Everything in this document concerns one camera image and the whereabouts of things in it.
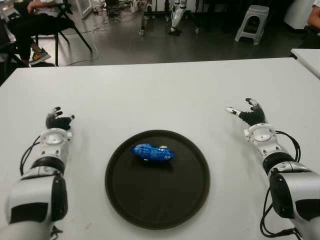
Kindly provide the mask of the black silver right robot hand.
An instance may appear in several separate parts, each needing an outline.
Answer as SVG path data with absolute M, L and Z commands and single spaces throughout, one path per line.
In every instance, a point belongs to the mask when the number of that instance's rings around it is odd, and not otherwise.
M 229 114 L 235 115 L 249 126 L 256 124 L 266 124 L 267 120 L 261 105 L 253 98 L 246 98 L 245 101 L 250 105 L 250 111 L 240 111 L 234 107 L 227 106 L 225 111 Z

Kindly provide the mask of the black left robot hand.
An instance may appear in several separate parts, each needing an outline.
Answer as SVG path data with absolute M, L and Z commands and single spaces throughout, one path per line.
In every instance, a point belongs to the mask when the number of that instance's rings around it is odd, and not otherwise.
M 70 116 L 61 116 L 62 114 L 63 111 L 60 106 L 53 108 L 46 116 L 46 128 L 58 128 L 68 131 L 71 128 L 70 124 L 75 119 L 75 116 L 73 114 Z

